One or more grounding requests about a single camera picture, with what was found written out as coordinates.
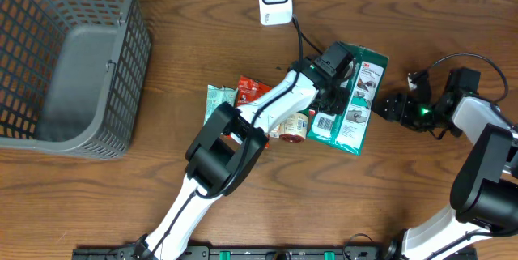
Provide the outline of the green white 3M package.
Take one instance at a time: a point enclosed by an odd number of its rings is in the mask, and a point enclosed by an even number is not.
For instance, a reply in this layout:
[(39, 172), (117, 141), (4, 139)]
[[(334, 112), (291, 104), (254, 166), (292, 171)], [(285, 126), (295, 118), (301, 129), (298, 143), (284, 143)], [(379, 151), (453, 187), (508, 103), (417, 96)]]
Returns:
[(340, 114), (318, 112), (312, 119), (307, 138), (360, 156), (372, 104), (389, 58), (363, 46), (347, 44), (346, 47), (354, 56), (353, 74), (342, 83), (349, 91), (346, 107)]

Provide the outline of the green-lid white jar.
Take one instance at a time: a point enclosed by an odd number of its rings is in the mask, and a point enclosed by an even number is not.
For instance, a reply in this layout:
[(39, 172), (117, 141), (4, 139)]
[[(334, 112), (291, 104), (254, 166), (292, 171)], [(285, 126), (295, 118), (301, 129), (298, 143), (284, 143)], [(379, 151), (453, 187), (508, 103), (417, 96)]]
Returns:
[(289, 143), (301, 143), (308, 132), (308, 116), (303, 113), (290, 115), (281, 125), (279, 138)]

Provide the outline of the light teal snack packet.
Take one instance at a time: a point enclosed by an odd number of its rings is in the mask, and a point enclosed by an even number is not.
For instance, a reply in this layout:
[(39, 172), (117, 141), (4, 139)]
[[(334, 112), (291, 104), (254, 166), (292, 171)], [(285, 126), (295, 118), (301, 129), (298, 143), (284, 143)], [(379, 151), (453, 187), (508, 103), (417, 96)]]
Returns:
[(218, 88), (213, 85), (208, 85), (206, 96), (206, 112), (203, 124), (206, 124), (211, 114), (223, 102), (227, 102), (231, 106), (234, 106), (236, 102), (237, 93), (237, 89), (232, 89), (229, 87)]

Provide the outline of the red stick packet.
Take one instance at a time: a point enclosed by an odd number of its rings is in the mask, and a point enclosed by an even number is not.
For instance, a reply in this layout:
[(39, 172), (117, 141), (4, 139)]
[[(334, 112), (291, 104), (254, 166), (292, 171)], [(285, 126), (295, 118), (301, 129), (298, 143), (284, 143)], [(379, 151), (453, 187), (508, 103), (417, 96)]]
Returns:
[(316, 115), (316, 111), (314, 109), (308, 110), (308, 120), (311, 121)]

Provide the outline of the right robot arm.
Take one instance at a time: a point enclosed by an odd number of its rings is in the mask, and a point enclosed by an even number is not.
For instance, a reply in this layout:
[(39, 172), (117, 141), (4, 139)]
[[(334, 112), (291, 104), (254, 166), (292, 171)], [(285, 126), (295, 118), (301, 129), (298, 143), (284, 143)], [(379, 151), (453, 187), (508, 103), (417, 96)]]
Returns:
[(440, 127), (473, 144), (452, 184), (448, 205), (424, 224), (403, 230), (386, 259), (450, 259), (477, 241), (517, 234), (517, 127), (497, 104), (478, 95), (480, 72), (451, 70), (442, 96), (429, 101), (427, 71), (409, 75), (412, 94), (392, 94), (372, 105), (374, 113), (416, 132)]

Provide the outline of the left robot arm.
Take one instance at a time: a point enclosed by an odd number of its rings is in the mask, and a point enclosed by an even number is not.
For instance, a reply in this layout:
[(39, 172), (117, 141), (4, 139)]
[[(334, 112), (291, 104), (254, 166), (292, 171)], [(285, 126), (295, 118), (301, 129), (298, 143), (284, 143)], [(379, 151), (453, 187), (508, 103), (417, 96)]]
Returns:
[(224, 102), (210, 115), (185, 153), (180, 193), (159, 226), (140, 237), (135, 259), (178, 259), (203, 216), (248, 176), (268, 143), (267, 134), (315, 101), (325, 102), (354, 69), (353, 58), (303, 58), (284, 80), (237, 108)]

